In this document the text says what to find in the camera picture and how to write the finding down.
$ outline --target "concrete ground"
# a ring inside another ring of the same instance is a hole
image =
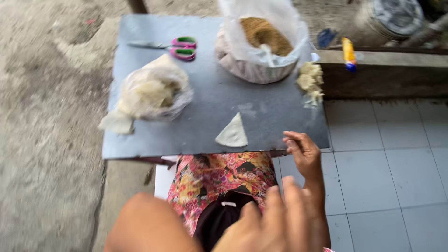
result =
[[[312,40],[343,24],[358,5],[293,3]],[[213,0],[147,6],[160,14],[219,14]],[[124,0],[0,0],[0,251],[86,252],[97,237],[95,251],[101,251],[126,198],[151,191],[133,187],[150,166],[110,162],[105,172],[101,160],[97,125],[105,115],[118,21],[126,13]],[[109,186],[112,180],[120,187]]]

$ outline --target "table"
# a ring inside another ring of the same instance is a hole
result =
[[[295,84],[297,74],[278,83],[261,85],[245,82],[217,64],[215,40],[221,22],[219,17],[123,16],[108,109],[116,105],[121,82],[129,73],[168,53],[161,49],[130,47],[127,42],[131,40],[169,44],[175,37],[195,37],[198,40],[196,59],[193,62],[176,60],[188,73],[194,99],[174,121],[136,120],[133,135],[106,131],[104,159],[285,150],[284,130],[305,132],[320,148],[329,147],[323,106],[303,107],[305,98]],[[219,145],[215,137],[237,112],[241,112],[249,145],[242,148]]]

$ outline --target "black cloth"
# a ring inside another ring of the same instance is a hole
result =
[[[250,195],[228,191],[204,208],[194,231],[194,236],[202,244],[204,252],[213,249],[224,231],[238,221],[243,206],[251,201],[257,204]],[[221,202],[233,202],[236,206],[223,206]]]

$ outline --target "scissors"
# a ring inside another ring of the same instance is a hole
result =
[[[162,43],[154,43],[147,40],[133,40],[128,42],[129,46],[152,49],[166,49],[170,48],[170,54],[174,57],[190,61],[196,57],[196,46],[198,42],[194,37],[178,37],[171,41],[170,45],[163,45]]]

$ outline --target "brown grain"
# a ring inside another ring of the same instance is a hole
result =
[[[255,48],[267,44],[272,53],[279,56],[287,56],[293,50],[291,43],[264,18],[241,18],[240,24],[247,41]]]

